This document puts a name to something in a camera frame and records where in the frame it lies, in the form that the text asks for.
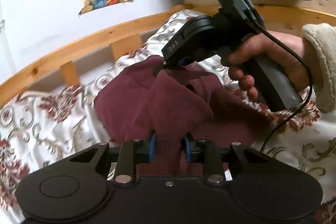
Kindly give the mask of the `cream fleece sleeve forearm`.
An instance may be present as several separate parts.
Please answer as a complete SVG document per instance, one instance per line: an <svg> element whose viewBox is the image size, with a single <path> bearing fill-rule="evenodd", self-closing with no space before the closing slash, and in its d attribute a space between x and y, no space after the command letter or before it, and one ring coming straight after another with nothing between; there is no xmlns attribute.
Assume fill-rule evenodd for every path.
<svg viewBox="0 0 336 224"><path fill-rule="evenodd" d="M323 113L335 111L335 27L327 24L303 26L303 38L314 48L321 81L314 83L316 105Z"/></svg>

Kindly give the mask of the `person's right hand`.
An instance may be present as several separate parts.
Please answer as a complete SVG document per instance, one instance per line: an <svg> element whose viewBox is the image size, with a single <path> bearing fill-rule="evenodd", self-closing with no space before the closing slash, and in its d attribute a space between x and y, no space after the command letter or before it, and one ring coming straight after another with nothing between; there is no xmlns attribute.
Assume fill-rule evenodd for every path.
<svg viewBox="0 0 336 224"><path fill-rule="evenodd" d="M299 92L309 86L304 50L302 38L270 31L235 40L218 55L250 99L279 111L303 102Z"/></svg>

